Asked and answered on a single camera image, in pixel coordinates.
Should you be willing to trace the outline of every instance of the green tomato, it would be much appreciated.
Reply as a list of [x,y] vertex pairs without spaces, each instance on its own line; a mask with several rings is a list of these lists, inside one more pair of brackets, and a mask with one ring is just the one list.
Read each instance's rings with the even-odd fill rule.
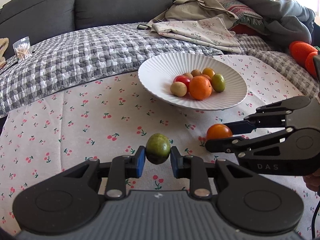
[[151,135],[146,144],[146,158],[153,164],[164,163],[170,155],[170,142],[160,133]]
[[221,93],[226,88],[226,83],[224,81],[224,78],[221,74],[215,74],[212,77],[211,85],[214,91]]

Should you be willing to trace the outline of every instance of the checkered blanket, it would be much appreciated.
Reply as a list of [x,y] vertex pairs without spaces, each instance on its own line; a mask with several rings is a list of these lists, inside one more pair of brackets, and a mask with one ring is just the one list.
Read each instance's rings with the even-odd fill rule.
[[[66,33],[31,47],[34,55],[7,60],[0,73],[0,117],[57,91],[92,80],[135,71],[161,53],[222,55],[220,50],[137,30],[137,23],[102,26]],[[313,78],[277,47],[260,37],[236,35],[242,55],[257,57],[284,75],[303,94],[319,90]]]

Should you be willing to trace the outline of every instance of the finger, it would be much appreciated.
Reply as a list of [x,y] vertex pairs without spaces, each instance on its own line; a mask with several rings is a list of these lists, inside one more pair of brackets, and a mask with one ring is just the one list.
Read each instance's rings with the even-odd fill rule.
[[316,187],[310,184],[306,184],[306,187],[314,192],[317,192],[319,190],[319,187]]
[[320,177],[320,169],[317,169],[314,173],[312,173],[313,176]]
[[315,177],[315,176],[312,176],[311,178],[307,178],[307,177],[303,177],[303,181],[306,183],[306,184],[310,184],[310,185],[313,185],[313,186],[316,186],[318,187],[320,185],[320,177]]

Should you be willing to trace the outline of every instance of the fluted white plate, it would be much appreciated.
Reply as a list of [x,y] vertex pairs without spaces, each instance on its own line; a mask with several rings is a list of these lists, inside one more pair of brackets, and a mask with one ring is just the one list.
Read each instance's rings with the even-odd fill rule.
[[[223,75],[226,88],[222,93],[212,92],[205,100],[195,100],[189,94],[176,97],[170,92],[170,86],[176,76],[194,69],[202,71],[206,67]],[[213,58],[187,54],[160,54],[146,60],[138,70],[142,85],[154,96],[176,106],[196,110],[213,111],[231,108],[241,103],[248,89],[242,76],[228,65]]]

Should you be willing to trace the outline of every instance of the orange plush toy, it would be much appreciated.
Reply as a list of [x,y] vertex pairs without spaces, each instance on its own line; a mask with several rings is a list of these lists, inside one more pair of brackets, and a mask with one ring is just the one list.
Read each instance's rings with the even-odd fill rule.
[[318,55],[318,49],[303,41],[293,41],[289,50],[295,61],[304,67],[314,79],[317,79],[313,57]]

